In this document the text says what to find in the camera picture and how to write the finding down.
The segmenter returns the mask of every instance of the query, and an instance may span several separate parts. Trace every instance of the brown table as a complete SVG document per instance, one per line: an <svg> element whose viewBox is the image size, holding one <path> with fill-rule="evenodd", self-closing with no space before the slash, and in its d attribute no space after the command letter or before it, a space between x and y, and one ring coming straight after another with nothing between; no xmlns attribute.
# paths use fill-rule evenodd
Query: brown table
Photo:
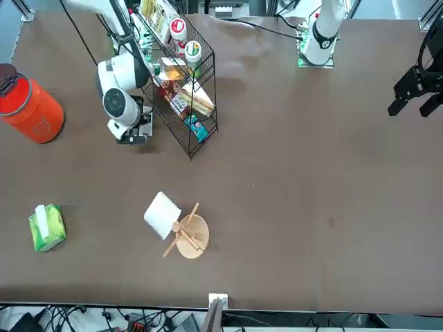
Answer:
<svg viewBox="0 0 443 332"><path fill-rule="evenodd" d="M95 17L74 19L107 58ZM66 124L47 145L0 124L0 300L205 307L220 292L231 308L441 314L443 114L421 118L420 100L386 111L417 22L345 21L336 68L318 70L296 68L291 39L192 20L215 49L220 128L192 162L158 118L149 149L117 145L68 19L25 24L14 63ZM170 241L143 221L160 190L185 213L200 202L200 259L162 258ZM28 216L49 202L68 240L35 253Z"/></svg>

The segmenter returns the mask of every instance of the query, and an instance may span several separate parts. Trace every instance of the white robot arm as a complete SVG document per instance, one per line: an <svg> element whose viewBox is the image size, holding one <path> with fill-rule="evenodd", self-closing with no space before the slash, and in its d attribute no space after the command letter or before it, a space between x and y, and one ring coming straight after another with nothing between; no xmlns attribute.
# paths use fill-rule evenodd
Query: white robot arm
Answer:
<svg viewBox="0 0 443 332"><path fill-rule="evenodd" d="M315 65L325 64L331 56L338 30L345 18L343 0L322 0L320 13L309 31L302 54Z"/></svg>
<svg viewBox="0 0 443 332"><path fill-rule="evenodd" d="M66 0L71 6L103 15L122 54L98 64L98 91L103 107L111 118L110 132L122 144L140 144L152 135L152 109L143 107L143 99L126 90L143 87L150 78L149 64L134 38L129 13L123 0Z"/></svg>

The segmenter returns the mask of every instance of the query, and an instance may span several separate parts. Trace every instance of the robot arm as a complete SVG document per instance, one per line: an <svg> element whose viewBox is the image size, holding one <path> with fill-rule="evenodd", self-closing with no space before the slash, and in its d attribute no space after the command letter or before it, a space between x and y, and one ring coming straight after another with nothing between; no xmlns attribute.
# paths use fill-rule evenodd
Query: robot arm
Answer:
<svg viewBox="0 0 443 332"><path fill-rule="evenodd" d="M429 28L419 50L417 65L409 71L394 86L395 100L388 107L390 116L396 116L409 100L434 93L421 107L420 114L427 118L436 108L443 104L443 11ZM423 53L429 49L432 64L429 68L423 67Z"/></svg>
<svg viewBox="0 0 443 332"><path fill-rule="evenodd" d="M332 54L341 22L345 17L343 0L322 0L320 13L309 31L302 54L315 65L325 64Z"/></svg>
<svg viewBox="0 0 443 332"><path fill-rule="evenodd" d="M143 87L150 78L148 64L129 25L129 13L123 0L66 0L72 6L102 15L114 32L122 54L102 61L97 67L98 92L111 118L110 132L117 142L143 143L152 135L152 114L143 106L143 98L130 96L126 90Z"/></svg>

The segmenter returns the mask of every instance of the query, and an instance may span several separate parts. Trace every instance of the bottle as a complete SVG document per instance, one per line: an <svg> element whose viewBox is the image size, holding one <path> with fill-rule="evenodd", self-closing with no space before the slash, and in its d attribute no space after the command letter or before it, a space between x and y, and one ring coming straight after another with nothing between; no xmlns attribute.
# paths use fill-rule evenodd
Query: bottle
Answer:
<svg viewBox="0 0 443 332"><path fill-rule="evenodd" d="M185 54L186 23L182 19L173 19L170 24L171 37L174 40L177 55Z"/></svg>
<svg viewBox="0 0 443 332"><path fill-rule="evenodd" d="M200 73L199 71L195 72L195 69L200 65L201 60L200 43L195 40L189 41L186 44L185 57L186 61L188 62L188 66L191 68L191 71L194 74L194 77L199 77Z"/></svg>

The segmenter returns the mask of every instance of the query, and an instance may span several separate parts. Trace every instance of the green tissue box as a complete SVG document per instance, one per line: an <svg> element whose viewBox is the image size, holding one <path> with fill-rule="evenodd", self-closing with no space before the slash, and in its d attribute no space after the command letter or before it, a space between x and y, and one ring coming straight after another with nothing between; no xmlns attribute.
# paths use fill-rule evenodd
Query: green tissue box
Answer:
<svg viewBox="0 0 443 332"><path fill-rule="evenodd" d="M29 217L35 251L49 251L66 240L62 211L55 204L39 205Z"/></svg>

